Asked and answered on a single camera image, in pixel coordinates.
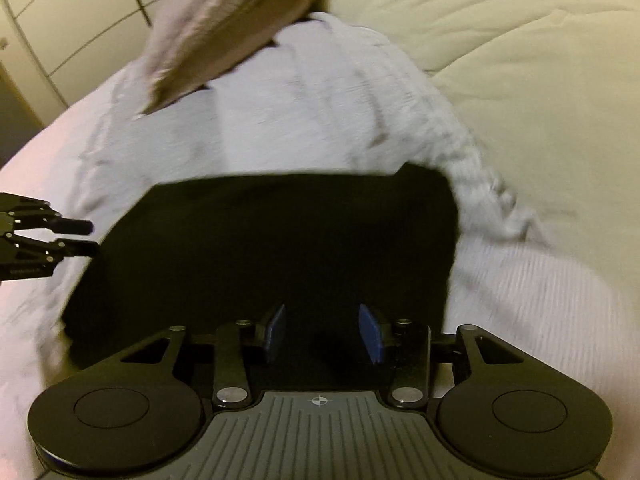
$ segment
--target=black cloth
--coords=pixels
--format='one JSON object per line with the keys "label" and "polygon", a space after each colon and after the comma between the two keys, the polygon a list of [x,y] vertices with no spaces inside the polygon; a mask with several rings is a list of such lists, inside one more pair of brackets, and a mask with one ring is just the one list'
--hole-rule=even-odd
{"label": "black cloth", "polygon": [[361,303],[442,330],[458,211],[445,177],[231,176],[156,186],[112,229],[63,313],[87,367],[171,325],[214,333],[284,303],[261,388],[379,383],[358,332]]}

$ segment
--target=gray gripper base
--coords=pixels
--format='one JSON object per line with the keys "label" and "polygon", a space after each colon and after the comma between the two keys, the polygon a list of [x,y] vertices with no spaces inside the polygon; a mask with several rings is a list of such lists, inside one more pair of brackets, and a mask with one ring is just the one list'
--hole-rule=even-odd
{"label": "gray gripper base", "polygon": [[[62,480],[48,473],[42,480]],[[453,456],[425,418],[373,392],[267,392],[216,415],[183,455],[136,480],[494,480]],[[574,480],[595,480],[591,472]]]}

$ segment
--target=silver bolt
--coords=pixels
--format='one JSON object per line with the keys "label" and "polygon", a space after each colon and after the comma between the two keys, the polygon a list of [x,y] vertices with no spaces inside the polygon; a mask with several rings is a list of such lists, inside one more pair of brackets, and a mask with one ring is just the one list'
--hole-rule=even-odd
{"label": "silver bolt", "polygon": [[222,402],[228,402],[233,404],[235,402],[241,402],[245,400],[249,394],[244,388],[238,388],[236,386],[229,386],[228,388],[222,388],[216,393],[216,397]]}
{"label": "silver bolt", "polygon": [[424,396],[418,388],[412,386],[403,386],[402,388],[396,388],[391,393],[391,396],[402,403],[418,402]]}

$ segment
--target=bed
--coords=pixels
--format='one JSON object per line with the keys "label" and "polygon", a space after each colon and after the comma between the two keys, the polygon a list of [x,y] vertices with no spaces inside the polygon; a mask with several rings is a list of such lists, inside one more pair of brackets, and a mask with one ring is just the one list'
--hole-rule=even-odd
{"label": "bed", "polygon": [[[293,170],[389,173],[410,159],[438,167],[454,183],[463,231],[446,328],[476,323],[594,389],[615,423],[600,472],[636,478],[640,280],[632,192],[640,152],[632,132],[640,73],[631,61],[640,0],[327,1],[341,20],[384,32],[409,57],[368,28],[315,14],[206,89],[136,120],[143,97],[134,62],[14,157],[0,171],[2,191],[90,219],[101,240],[158,182]],[[518,12],[500,12],[505,7]],[[575,34],[582,41],[571,43]],[[316,93],[274,92],[300,80]],[[315,115],[301,117],[301,102]],[[332,119],[319,120],[319,110]],[[390,135],[372,147],[380,120]],[[283,136],[292,124],[299,129]],[[482,162],[478,140],[506,186]],[[46,385],[72,372],[58,318],[85,265],[76,258],[49,280],[0,286],[0,404],[11,429],[0,436],[3,479],[38,474],[25,416]],[[441,392],[448,386],[438,383]]]}

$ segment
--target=white blanket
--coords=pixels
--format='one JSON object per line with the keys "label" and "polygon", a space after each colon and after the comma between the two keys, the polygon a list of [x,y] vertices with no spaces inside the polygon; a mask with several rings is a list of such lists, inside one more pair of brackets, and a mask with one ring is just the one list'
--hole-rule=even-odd
{"label": "white blanket", "polygon": [[[615,421],[601,470],[610,480],[640,476],[640,344],[626,310],[590,271],[553,254],[533,212],[482,165],[450,105],[383,36],[313,15],[209,89],[134,119],[141,84],[136,64],[116,74],[18,154],[0,172],[0,189],[91,220],[93,238],[102,240],[160,182],[393,173],[406,161],[440,168],[463,232],[446,330],[478,324],[594,389]],[[0,287],[2,480],[39,472],[26,414],[63,368],[58,318],[85,265],[74,258],[52,278]],[[446,388],[441,378],[438,389]]]}

